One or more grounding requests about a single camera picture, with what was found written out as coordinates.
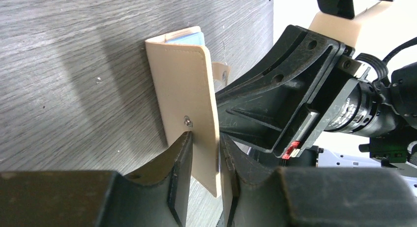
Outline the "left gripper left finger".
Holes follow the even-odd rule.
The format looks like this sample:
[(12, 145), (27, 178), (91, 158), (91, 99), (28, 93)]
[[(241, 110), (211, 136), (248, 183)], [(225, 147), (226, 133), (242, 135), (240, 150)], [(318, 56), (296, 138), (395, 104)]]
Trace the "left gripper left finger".
[(3, 171), (3, 227), (183, 227), (193, 135), (127, 175), (111, 170)]

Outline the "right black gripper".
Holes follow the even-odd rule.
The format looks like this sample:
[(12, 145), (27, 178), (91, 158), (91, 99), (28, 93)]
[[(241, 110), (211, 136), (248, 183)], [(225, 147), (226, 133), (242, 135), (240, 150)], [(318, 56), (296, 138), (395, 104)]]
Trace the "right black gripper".
[(389, 80), (394, 53), (384, 60), (361, 53), (356, 61), (373, 68), (377, 79), (363, 75), (341, 91), (346, 78), (336, 65), (345, 49), (329, 40), (316, 62), (285, 83), (217, 102), (221, 134), (276, 157), (303, 152), (322, 131), (367, 137), (367, 151), (406, 150), (417, 140), (417, 64), (395, 70)]

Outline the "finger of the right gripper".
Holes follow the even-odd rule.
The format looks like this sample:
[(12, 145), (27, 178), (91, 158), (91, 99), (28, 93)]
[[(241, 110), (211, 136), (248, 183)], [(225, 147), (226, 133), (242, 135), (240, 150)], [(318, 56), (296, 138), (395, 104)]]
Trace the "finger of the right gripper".
[(300, 26), (288, 25), (271, 50), (247, 73), (216, 93), (229, 102), (285, 83), (316, 62), (329, 48), (329, 38)]

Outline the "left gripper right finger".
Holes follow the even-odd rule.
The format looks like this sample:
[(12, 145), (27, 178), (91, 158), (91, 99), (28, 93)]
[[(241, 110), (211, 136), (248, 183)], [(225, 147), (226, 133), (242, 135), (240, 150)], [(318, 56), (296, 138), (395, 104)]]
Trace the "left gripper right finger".
[(414, 227), (417, 199), (395, 172), (268, 168), (220, 136), (227, 227)]

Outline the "beige leather card holder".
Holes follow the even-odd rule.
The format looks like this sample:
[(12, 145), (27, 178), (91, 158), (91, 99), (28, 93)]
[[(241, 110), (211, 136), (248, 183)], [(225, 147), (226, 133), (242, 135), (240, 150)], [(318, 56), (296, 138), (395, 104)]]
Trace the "beige leather card holder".
[(166, 141), (193, 133), (192, 176), (214, 197), (221, 195), (219, 119), (215, 81), (227, 85), (231, 67), (211, 60), (199, 26), (145, 41)]

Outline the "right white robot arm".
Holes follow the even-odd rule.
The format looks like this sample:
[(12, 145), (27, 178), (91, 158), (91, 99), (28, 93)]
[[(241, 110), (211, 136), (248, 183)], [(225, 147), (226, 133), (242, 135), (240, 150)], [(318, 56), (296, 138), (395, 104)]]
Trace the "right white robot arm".
[(388, 61), (289, 25), (215, 95), (219, 129), (264, 166), (383, 167), (417, 186), (417, 65)]

